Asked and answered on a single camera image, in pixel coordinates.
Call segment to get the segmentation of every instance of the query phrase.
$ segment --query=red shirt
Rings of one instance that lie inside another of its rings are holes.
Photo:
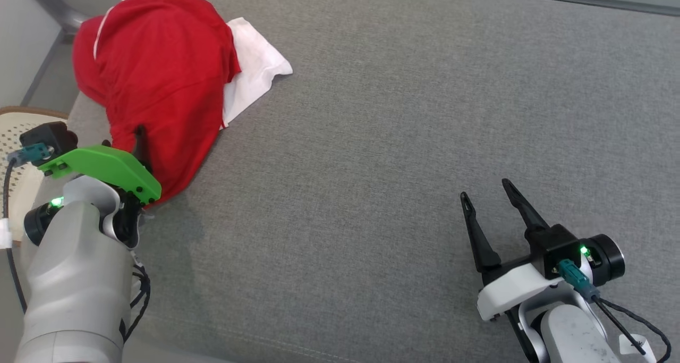
[[[145,126],[160,201],[201,166],[222,124],[224,84],[241,71],[231,30],[206,0],[123,0],[83,23],[73,68],[106,108],[114,148],[130,152]]]

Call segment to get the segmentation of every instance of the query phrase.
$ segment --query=floor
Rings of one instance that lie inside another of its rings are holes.
[[[109,7],[119,0],[64,1],[89,16],[97,16],[105,14]],[[63,113],[71,111],[73,102],[78,96],[78,85],[75,83],[71,63],[71,51],[73,51],[71,41],[72,38],[67,38],[64,43],[55,44],[53,56],[47,64],[45,74],[38,83],[36,91],[29,99],[29,106],[54,109]]]

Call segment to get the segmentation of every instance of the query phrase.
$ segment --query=gray couch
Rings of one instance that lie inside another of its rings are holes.
[[[508,177],[547,222],[617,240],[627,271],[603,297],[680,345],[680,21],[551,0],[209,1],[295,73],[153,209],[142,331],[234,361],[525,361],[507,320],[479,319],[458,198],[503,259],[527,254]],[[85,96],[70,126],[107,136]]]

